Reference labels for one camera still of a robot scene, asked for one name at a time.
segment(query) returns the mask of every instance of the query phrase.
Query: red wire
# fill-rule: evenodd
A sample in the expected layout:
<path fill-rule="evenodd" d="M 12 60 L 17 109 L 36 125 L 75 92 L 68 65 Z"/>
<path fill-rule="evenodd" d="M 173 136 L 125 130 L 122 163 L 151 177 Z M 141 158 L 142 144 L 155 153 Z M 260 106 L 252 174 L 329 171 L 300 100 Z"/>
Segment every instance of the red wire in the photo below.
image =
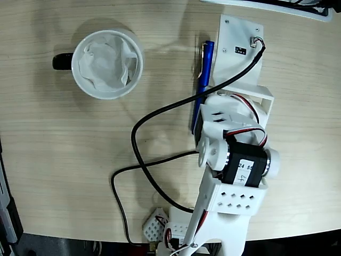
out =
<path fill-rule="evenodd" d="M 263 129 L 261 128 L 245 128 L 245 129 L 240 129 L 234 132 L 227 132 L 226 136 L 229 135 L 236 135 L 236 134 L 240 134 L 240 133 L 245 133 L 245 132 L 251 132 L 251 131 L 263 131 Z"/>
<path fill-rule="evenodd" d="M 155 216 L 155 219 L 161 224 L 161 226 L 165 227 L 165 224 L 161 221 L 161 219 L 165 219 L 164 217 L 162 216 Z"/>
<path fill-rule="evenodd" d="M 207 214 L 208 214 L 208 211 L 204 210 L 204 212 L 202 213 L 202 216 L 201 216 L 201 218 L 200 218 L 199 224 L 198 224 L 198 226 L 197 226 L 196 233 L 199 231 L 199 229 L 201 228 L 202 224 L 204 224 L 204 221 L 205 221 L 205 219 L 206 219 Z"/>
<path fill-rule="evenodd" d="M 165 244 L 167 248 L 169 248 L 168 243 L 171 239 L 172 239 L 172 230 L 170 228 L 167 228 L 165 232 Z"/>
<path fill-rule="evenodd" d="M 223 172 L 218 173 L 216 176 L 214 176 L 214 178 L 218 178 L 219 176 L 222 176 L 222 175 L 223 175 Z"/>
<path fill-rule="evenodd" d="M 240 98 L 240 99 L 249 107 L 249 109 L 251 109 L 251 111 L 254 113 L 254 115 L 255 115 L 255 117 L 256 117 L 257 123 L 259 123 L 259 117 L 258 117 L 257 111 L 256 111 L 256 109 L 251 105 L 251 103 L 250 103 L 247 99 L 245 99 L 243 96 L 241 96 L 241 95 L 239 95 L 239 94 L 234 93 L 234 94 L 232 94 L 232 95 L 235 95 L 235 96 L 239 97 L 239 98 Z"/>
<path fill-rule="evenodd" d="M 251 131 L 263 131 L 263 130 L 261 128 L 246 128 L 246 129 L 241 129 L 241 130 L 234 131 L 234 132 L 227 132 L 225 135 L 230 136 L 230 135 L 236 135 L 236 134 L 241 134 L 241 133 L 251 132 Z M 265 137 L 263 142 L 259 144 L 259 146 L 264 147 L 264 145 L 266 144 L 266 141 L 267 141 L 267 136 Z"/>

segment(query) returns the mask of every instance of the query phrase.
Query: black cable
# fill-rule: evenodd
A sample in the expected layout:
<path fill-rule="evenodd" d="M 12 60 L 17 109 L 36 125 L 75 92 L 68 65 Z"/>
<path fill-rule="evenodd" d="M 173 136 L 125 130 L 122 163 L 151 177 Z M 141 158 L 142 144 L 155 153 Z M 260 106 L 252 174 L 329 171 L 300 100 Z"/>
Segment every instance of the black cable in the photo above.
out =
<path fill-rule="evenodd" d="M 166 162 L 169 162 L 169 161 L 172 161 L 172 160 L 175 160 L 175 159 L 178 159 L 180 157 L 184 157 L 184 156 L 189 156 L 189 155 L 193 155 L 193 154 L 198 154 L 198 152 L 196 151 L 189 151 L 189 152 L 184 152 L 184 153 L 181 153 L 181 154 L 178 154 L 178 155 L 175 155 L 175 156 L 172 156 L 172 157 L 169 157 L 169 158 L 166 158 L 166 159 L 162 159 L 162 160 L 159 160 L 159 161 L 155 161 L 155 162 L 151 162 L 151 163 L 148 163 L 148 164 L 145 164 L 145 166 L 153 166 L 153 165 L 157 165 L 157 164 L 163 164 L 163 163 L 166 163 Z M 115 177 L 117 175 L 119 175 L 120 173 L 122 172 L 125 172 L 125 171 L 130 171 L 130 170 L 134 170 L 134 169 L 138 169 L 140 168 L 141 166 L 140 165 L 133 165 L 133 166 L 130 166 L 130 167 L 125 167 L 123 169 L 120 169 L 118 171 L 116 171 L 112 176 L 111 176 L 111 188 L 112 188 L 112 192 L 116 198 L 116 201 L 117 201 L 117 204 L 118 204 L 118 207 L 121 211 L 121 215 L 122 215 L 122 219 L 123 219 L 123 224 L 124 224 L 124 231 L 125 231 L 125 234 L 126 234 L 126 237 L 127 237 L 127 240 L 128 240 L 128 243 L 130 243 L 130 245 L 132 246 L 140 246 L 140 244 L 135 244 L 131 241 L 130 237 L 129 237 L 129 228 L 128 228 L 128 221 L 127 221 L 127 217 L 126 217 L 126 214 L 124 212 L 124 209 L 123 209 L 123 206 L 122 206 L 122 203 L 118 197 L 118 194 L 117 194 L 117 191 L 116 191 L 116 188 L 115 188 Z"/>
<path fill-rule="evenodd" d="M 247 66 L 242 72 L 240 72 L 239 74 L 235 75 L 234 77 L 230 78 L 229 80 L 227 80 L 226 82 L 215 86 L 214 88 L 211 88 L 205 92 L 202 93 L 198 93 L 194 96 L 188 97 L 186 99 L 180 100 L 178 102 L 172 103 L 168 106 L 162 107 L 160 109 L 157 109 L 155 111 L 153 111 L 152 113 L 149 113 L 148 115 L 142 117 L 133 127 L 132 129 L 132 134 L 131 134 L 131 141 L 132 141 L 132 147 L 136 156 L 137 161 L 139 162 L 145 176 L 147 177 L 147 179 L 149 180 L 149 182 L 152 184 L 152 186 L 155 188 L 155 190 L 167 201 L 169 202 L 172 206 L 178 208 L 179 210 L 182 210 L 184 212 L 189 212 L 192 213 L 193 210 L 187 207 L 184 207 L 182 205 L 179 205 L 177 202 L 175 202 L 174 200 L 172 200 L 160 187 L 159 185 L 155 182 L 154 178 L 152 177 L 152 175 L 150 174 L 150 172 L 148 171 L 142 156 L 140 154 L 139 148 L 137 146 L 137 142 L 136 142 L 136 133 L 137 130 L 139 129 L 139 127 L 145 123 L 146 121 L 148 121 L 149 119 L 162 114 L 168 110 L 171 110 L 173 108 L 177 108 L 180 107 L 182 105 L 185 105 L 191 101 L 195 101 L 196 99 L 202 98 L 206 95 L 209 95 L 213 92 L 216 92 L 230 84 L 232 84 L 233 82 L 237 81 L 238 79 L 242 78 L 243 76 L 245 76 L 261 59 L 263 52 L 265 51 L 265 46 L 263 46 L 261 48 L 261 50 L 257 53 L 256 57 L 253 59 L 253 61 L 251 62 L 251 64 L 249 66 Z"/>

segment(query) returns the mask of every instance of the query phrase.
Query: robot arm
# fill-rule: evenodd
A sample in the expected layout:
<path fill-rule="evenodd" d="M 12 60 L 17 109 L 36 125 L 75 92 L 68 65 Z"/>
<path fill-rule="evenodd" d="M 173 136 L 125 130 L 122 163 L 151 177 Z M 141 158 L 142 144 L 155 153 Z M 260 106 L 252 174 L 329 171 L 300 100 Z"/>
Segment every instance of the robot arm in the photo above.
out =
<path fill-rule="evenodd" d="M 212 95 L 200 106 L 194 135 L 205 172 L 179 256 L 192 255 L 211 239 L 222 242 L 219 256 L 242 254 L 249 220 L 268 189 L 265 176 L 274 177 L 279 169 L 279 154 L 254 119 L 253 111 L 230 95 Z M 172 221 L 165 232 L 175 231 Z M 165 243 L 158 255 L 176 255 Z"/>

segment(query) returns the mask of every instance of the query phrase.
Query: black mug handle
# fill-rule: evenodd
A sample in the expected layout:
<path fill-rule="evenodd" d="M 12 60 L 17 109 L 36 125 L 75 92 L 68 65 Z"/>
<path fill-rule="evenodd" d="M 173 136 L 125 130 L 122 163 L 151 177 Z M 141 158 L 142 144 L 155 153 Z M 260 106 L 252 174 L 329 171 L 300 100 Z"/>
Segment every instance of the black mug handle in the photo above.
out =
<path fill-rule="evenodd" d="M 71 70 L 73 53 L 61 53 L 53 57 L 52 67 L 55 70 Z"/>

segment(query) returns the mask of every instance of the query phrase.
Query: wire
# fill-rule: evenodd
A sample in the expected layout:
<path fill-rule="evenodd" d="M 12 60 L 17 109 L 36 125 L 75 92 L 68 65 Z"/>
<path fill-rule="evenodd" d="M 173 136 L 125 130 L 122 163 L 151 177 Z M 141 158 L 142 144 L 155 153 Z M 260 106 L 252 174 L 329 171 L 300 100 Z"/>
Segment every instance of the wire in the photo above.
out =
<path fill-rule="evenodd" d="M 259 123 L 259 116 L 257 114 L 257 111 L 256 111 L 256 109 L 251 105 L 251 103 L 247 99 L 245 99 L 243 96 L 238 95 L 238 94 L 231 94 L 230 96 L 235 98 L 235 99 L 237 99 L 237 100 L 239 100 L 239 101 L 241 101 L 242 103 L 244 103 L 253 112 L 254 117 L 256 118 L 257 123 Z"/>
<path fill-rule="evenodd" d="M 163 227 L 166 226 L 166 225 L 162 222 L 162 219 L 164 219 L 165 222 L 167 223 L 167 220 L 166 220 L 164 217 L 159 216 L 159 215 L 156 215 L 156 216 L 155 216 L 155 219 L 160 223 L 161 226 L 163 226 Z"/>
<path fill-rule="evenodd" d="M 175 159 L 178 159 L 178 158 L 181 158 L 181 157 L 184 157 L 184 156 L 189 156 L 189 155 L 193 155 L 193 154 L 198 154 L 198 152 L 196 151 L 188 151 L 188 152 L 184 152 L 184 153 L 180 153 L 178 155 L 174 155 L 172 157 L 169 157 L 169 158 L 165 158 L 165 159 L 162 159 L 162 160 L 159 160 L 159 161 L 155 161 L 155 162 L 151 162 L 151 163 L 148 163 L 148 164 L 145 164 L 146 166 L 154 166 L 154 165 L 157 165 L 157 164 L 163 164 L 163 163 L 167 163 L 169 161 L 172 161 L 172 160 L 175 160 Z M 130 170 L 134 170 L 134 169 L 138 169 L 140 168 L 141 166 L 140 165 L 133 165 L 133 166 L 130 166 L 130 167 L 125 167 L 123 169 L 120 169 L 118 171 L 116 171 L 112 176 L 111 176 L 111 188 L 112 188 L 112 192 L 116 198 L 116 201 L 117 201 L 117 204 L 118 204 L 118 207 L 121 211 L 121 215 L 122 215 L 122 219 L 123 219 L 123 224 L 124 224 L 124 230 L 125 230 L 125 234 L 126 234 L 126 238 L 127 238 L 127 241 L 128 243 L 130 243 L 130 245 L 132 246 L 140 246 L 139 244 L 135 244 L 131 241 L 130 237 L 129 237 L 129 229 L 128 229 L 128 221 L 127 221 L 127 217 L 126 217 L 126 214 L 124 212 L 124 208 L 122 206 L 122 203 L 118 197 L 118 194 L 117 194 L 117 191 L 116 191 L 116 188 L 115 188 L 115 177 L 117 175 L 119 175 L 120 173 L 123 173 L 125 171 L 130 171 Z"/>
<path fill-rule="evenodd" d="M 167 230 L 165 231 L 165 245 L 166 248 L 169 248 L 169 242 L 172 239 L 172 230 L 170 228 L 167 228 Z"/>
<path fill-rule="evenodd" d="M 223 172 L 220 172 L 220 173 L 218 173 L 216 176 L 214 176 L 213 178 L 219 178 L 220 176 L 222 176 L 223 175 Z"/>
<path fill-rule="evenodd" d="M 101 254 L 102 254 L 102 242 L 99 241 L 99 244 L 100 244 L 100 249 L 99 249 L 99 252 L 98 252 L 98 256 L 101 256 Z"/>
<path fill-rule="evenodd" d="M 259 37 L 259 36 L 255 36 L 254 37 L 254 43 L 256 43 L 258 41 L 262 44 L 263 47 L 265 47 L 264 40 L 261 37 Z"/>
<path fill-rule="evenodd" d="M 320 4 L 305 4 L 305 5 L 294 4 L 292 7 L 297 8 L 297 9 L 310 9 L 310 8 L 322 8 L 323 6 L 321 6 Z"/>
<path fill-rule="evenodd" d="M 185 245 L 181 246 L 178 250 L 172 252 L 169 256 L 174 256 L 174 255 L 176 255 L 178 252 L 181 252 L 182 250 L 185 250 L 185 249 L 187 249 L 187 248 L 189 248 L 189 247 L 191 247 L 191 246 L 185 244 Z"/>
<path fill-rule="evenodd" d="M 92 252 L 95 252 L 96 247 L 97 247 L 97 241 L 94 241 L 94 246 L 92 247 Z"/>
<path fill-rule="evenodd" d="M 237 135 L 237 134 L 242 134 L 242 133 L 252 132 L 252 131 L 262 131 L 264 133 L 264 136 L 263 136 L 262 140 L 259 143 L 259 146 L 263 147 L 266 144 L 266 141 L 267 141 L 267 134 L 266 134 L 266 131 L 263 128 L 260 128 L 260 127 L 247 127 L 247 128 L 229 130 L 229 131 L 226 132 L 226 134 L 224 134 L 224 136 Z"/>
<path fill-rule="evenodd" d="M 221 248 L 221 244 L 220 243 L 216 243 L 215 244 L 215 250 L 214 250 L 213 256 L 217 256 L 218 255 L 220 248 Z"/>
<path fill-rule="evenodd" d="M 132 133 L 131 133 L 131 142 L 132 142 L 132 147 L 136 156 L 136 159 L 138 161 L 138 163 L 140 164 L 145 176 L 147 177 L 147 179 L 149 180 L 149 182 L 151 183 L 151 185 L 155 188 L 155 190 L 172 206 L 178 208 L 179 210 L 182 210 L 184 212 L 189 212 L 189 213 L 193 213 L 193 209 L 184 207 L 182 205 L 179 205 L 178 203 L 176 203 L 174 200 L 172 200 L 160 187 L 159 185 L 156 183 L 156 181 L 154 180 L 154 178 L 152 177 L 152 175 L 150 174 L 150 172 L 148 171 L 148 168 L 146 166 L 146 164 L 144 163 L 142 156 L 140 154 L 139 151 L 139 147 L 137 146 L 137 142 L 136 142 L 136 134 L 137 131 L 139 129 L 139 127 L 145 123 L 146 121 L 148 121 L 149 119 L 152 119 L 153 117 L 160 115 L 166 111 L 169 111 L 173 108 L 177 108 L 180 107 L 182 105 L 185 105 L 189 102 L 195 101 L 196 99 L 202 98 L 206 95 L 209 95 L 213 92 L 216 92 L 230 84 L 232 84 L 233 82 L 237 81 L 238 79 L 242 78 L 243 76 L 245 76 L 248 72 L 250 72 L 250 70 L 253 69 L 253 67 L 259 62 L 259 60 L 261 59 L 263 52 L 265 51 L 265 45 L 263 45 L 263 47 L 261 48 L 261 50 L 256 54 L 256 56 L 254 57 L 253 61 L 239 74 L 235 75 L 234 77 L 230 78 L 229 80 L 227 80 L 226 82 L 215 86 L 214 88 L 211 88 L 205 92 L 202 93 L 198 93 L 196 95 L 193 95 L 191 97 L 188 97 L 186 99 L 180 100 L 178 102 L 172 103 L 168 106 L 164 106 L 160 109 L 157 109 L 149 114 L 147 114 L 146 116 L 142 117 L 133 127 L 132 129 Z"/>
<path fill-rule="evenodd" d="M 204 224 L 204 221 L 205 221 L 205 219 L 207 217 L 207 214 L 208 214 L 208 211 L 204 210 L 204 212 L 202 213 L 202 216 L 200 218 L 199 224 L 197 226 L 196 233 L 199 231 L 199 229 L 201 228 L 202 224 Z"/>
<path fill-rule="evenodd" d="M 303 1 L 303 0 L 298 0 L 298 1 L 294 2 L 293 5 L 297 5 L 297 4 L 299 4 L 300 2 L 302 2 L 302 1 Z"/>

